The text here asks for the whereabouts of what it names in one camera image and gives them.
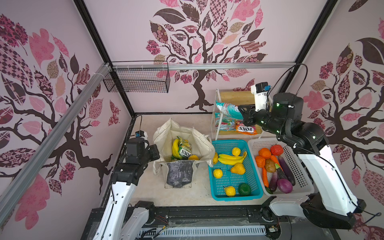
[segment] white plastic basket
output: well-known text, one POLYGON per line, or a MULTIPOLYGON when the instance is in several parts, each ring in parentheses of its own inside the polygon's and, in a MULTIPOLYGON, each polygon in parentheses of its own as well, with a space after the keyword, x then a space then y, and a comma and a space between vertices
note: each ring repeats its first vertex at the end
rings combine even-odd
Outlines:
MULTIPOLYGON (((283 147, 284 153, 281 155, 288 166, 290 167, 293 175, 295 176, 296 184, 293 186, 293 190, 291 193, 283 193, 276 189, 273 194, 269 194, 265 187, 263 187, 263 191, 267 196, 277 196, 279 198, 289 198, 289 197, 302 197, 314 192, 313 184, 308 177, 307 172, 304 170, 303 166, 300 163, 300 160, 297 158, 296 154, 293 153, 292 148, 287 146, 287 144, 277 141, 276 138, 259 138, 259 139, 251 139, 248 141, 249 149, 252 152, 252 160, 256 165, 255 156, 259 155, 258 152, 260 149, 266 147, 270 149, 273 145, 279 144, 283 147)), ((259 167, 259 171, 257 171, 257 175, 260 178, 260 182, 263 183, 262 180, 262 169, 259 167)), ((272 178, 272 173, 267 173, 268 181, 272 178)))

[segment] onion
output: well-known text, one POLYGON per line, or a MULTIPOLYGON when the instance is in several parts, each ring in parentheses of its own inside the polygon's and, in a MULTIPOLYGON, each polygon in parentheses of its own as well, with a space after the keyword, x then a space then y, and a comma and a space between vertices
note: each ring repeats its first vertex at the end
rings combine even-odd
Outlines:
POLYGON ((290 181, 288 181, 287 179, 279 179, 277 181, 277 187, 283 193, 290 193, 293 190, 292 183, 290 181))

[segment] black wire mesh basket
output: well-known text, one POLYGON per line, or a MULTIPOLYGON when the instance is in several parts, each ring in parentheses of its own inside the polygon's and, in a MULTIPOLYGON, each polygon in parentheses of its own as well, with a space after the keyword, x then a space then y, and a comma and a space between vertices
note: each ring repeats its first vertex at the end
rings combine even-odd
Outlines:
POLYGON ((108 92, 168 93, 169 68, 166 61, 124 61, 104 78, 108 92))

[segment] canvas bag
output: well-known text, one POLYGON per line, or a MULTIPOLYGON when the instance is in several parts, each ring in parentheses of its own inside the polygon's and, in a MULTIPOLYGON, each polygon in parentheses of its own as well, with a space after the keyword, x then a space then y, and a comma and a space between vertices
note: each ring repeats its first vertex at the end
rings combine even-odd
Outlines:
MULTIPOLYGON (((213 147, 209 136, 201 134, 195 128, 180 127, 180 125, 170 118, 166 123, 157 129, 153 135, 153 143, 157 145, 157 149, 160 152, 160 159, 153 163, 153 173, 159 174, 160 168, 162 168, 164 179, 166 180, 165 188, 173 188, 174 186, 167 183, 168 172, 175 170, 180 164, 192 165, 192 179, 197 169, 197 164, 206 162, 210 167, 213 167, 213 157, 215 155, 215 148, 213 147), (197 155, 199 160, 179 160, 171 162, 172 144, 178 136, 182 139, 188 140, 192 148, 192 155, 197 155)), ((178 186, 182 188, 190 188, 192 183, 178 186)))

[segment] wallpaper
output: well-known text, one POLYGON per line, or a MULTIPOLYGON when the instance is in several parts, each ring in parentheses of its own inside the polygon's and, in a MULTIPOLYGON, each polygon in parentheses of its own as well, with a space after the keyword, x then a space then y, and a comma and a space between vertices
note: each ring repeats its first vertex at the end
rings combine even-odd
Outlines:
MULTIPOLYGON (((294 61, 325 2, 116 1, 116 8, 104 1, 86 1, 111 59, 149 60, 144 64, 294 61), (294 15, 292 11, 302 14, 294 15)), ((251 80, 274 85, 285 71, 170 71, 168 93, 127 95, 137 112, 212 111, 216 88, 232 91, 245 88, 251 80)), ((154 78, 165 74, 166 71, 160 71, 154 78)))
MULTIPOLYGON (((384 8, 382 1, 343 1, 306 60, 300 91, 304 121, 323 128, 333 157, 366 211, 384 211, 384 8)), ((303 71, 290 92, 301 83, 303 71)), ((341 239, 384 239, 384 221, 355 214, 341 239)))
MULTIPOLYGON (((37 12, 23 16, 15 14, 17 4, 0 13, 1 192, 102 64, 71 1, 39 1, 33 3, 37 12), (40 25, 31 24, 36 13, 57 7, 72 22, 47 15, 40 25)), ((90 210, 100 204, 129 121, 120 96, 99 84, 1 226, 1 238, 80 238, 90 210), (106 136, 110 140, 101 141, 106 136)))

